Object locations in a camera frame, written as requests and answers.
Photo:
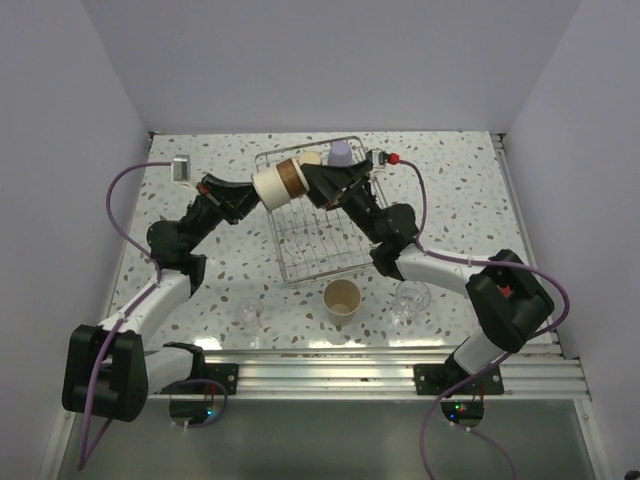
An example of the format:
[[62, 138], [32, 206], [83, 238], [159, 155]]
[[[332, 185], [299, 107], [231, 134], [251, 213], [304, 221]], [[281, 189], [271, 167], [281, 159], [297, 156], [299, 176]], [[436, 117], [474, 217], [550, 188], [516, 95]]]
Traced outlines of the metal-lined cup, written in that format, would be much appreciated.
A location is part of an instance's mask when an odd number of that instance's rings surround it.
[[322, 157], [318, 152], [314, 151], [305, 151], [300, 154], [297, 159], [298, 164], [302, 165], [321, 165]]
[[252, 184], [268, 212], [279, 209], [309, 191], [301, 166], [294, 158], [254, 174]]

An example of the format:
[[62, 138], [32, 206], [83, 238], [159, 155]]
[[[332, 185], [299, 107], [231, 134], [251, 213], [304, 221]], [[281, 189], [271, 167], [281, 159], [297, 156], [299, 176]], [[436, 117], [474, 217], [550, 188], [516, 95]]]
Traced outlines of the lavender plastic cup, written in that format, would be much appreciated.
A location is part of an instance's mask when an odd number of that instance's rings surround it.
[[331, 143], [327, 158], [328, 166], [347, 167], [353, 163], [351, 146], [347, 141], [340, 140]]

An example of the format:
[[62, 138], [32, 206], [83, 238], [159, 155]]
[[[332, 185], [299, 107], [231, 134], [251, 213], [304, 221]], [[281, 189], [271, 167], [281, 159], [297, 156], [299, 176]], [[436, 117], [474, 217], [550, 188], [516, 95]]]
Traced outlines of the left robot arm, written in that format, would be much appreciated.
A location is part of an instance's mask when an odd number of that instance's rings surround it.
[[159, 220], [146, 234], [155, 272], [136, 296], [101, 323], [71, 334], [62, 390], [65, 410], [133, 421], [149, 395], [193, 393], [211, 377], [201, 348], [169, 342], [146, 354], [148, 341], [204, 281], [207, 259], [195, 248], [221, 223], [237, 224], [259, 203], [250, 182], [205, 175], [178, 220]]

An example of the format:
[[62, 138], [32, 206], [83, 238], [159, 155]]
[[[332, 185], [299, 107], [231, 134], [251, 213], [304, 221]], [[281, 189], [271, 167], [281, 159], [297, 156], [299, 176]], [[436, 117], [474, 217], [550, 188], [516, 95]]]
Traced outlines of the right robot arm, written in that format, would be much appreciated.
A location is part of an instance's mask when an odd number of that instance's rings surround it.
[[378, 203], [371, 162], [349, 167], [305, 164], [301, 170], [310, 202], [318, 209], [342, 210], [372, 242], [370, 256], [381, 275], [431, 284], [470, 301], [478, 326], [431, 376], [440, 392], [470, 391], [495, 361], [519, 352], [534, 338], [553, 313], [555, 305], [538, 280], [540, 272], [511, 250], [466, 257], [424, 249], [414, 208]]

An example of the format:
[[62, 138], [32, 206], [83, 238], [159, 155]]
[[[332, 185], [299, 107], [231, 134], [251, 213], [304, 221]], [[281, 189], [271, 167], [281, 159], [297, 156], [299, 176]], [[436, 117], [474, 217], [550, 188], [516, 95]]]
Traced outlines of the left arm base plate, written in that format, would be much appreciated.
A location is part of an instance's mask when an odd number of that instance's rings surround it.
[[149, 393], [160, 394], [223, 394], [235, 395], [239, 379], [237, 363], [206, 363], [194, 367], [185, 379], [164, 380], [151, 376], [158, 386], [149, 385]]

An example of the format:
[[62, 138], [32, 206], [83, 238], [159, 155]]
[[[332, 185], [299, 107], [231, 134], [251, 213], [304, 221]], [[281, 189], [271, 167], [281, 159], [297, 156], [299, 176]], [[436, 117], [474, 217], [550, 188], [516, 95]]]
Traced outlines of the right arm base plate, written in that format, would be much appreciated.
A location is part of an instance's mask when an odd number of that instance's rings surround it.
[[463, 382], [455, 391], [462, 395], [502, 395], [505, 387], [499, 367], [486, 370], [482, 376], [474, 376], [454, 364], [416, 364], [413, 366], [413, 379], [418, 395], [440, 395], [453, 386]]

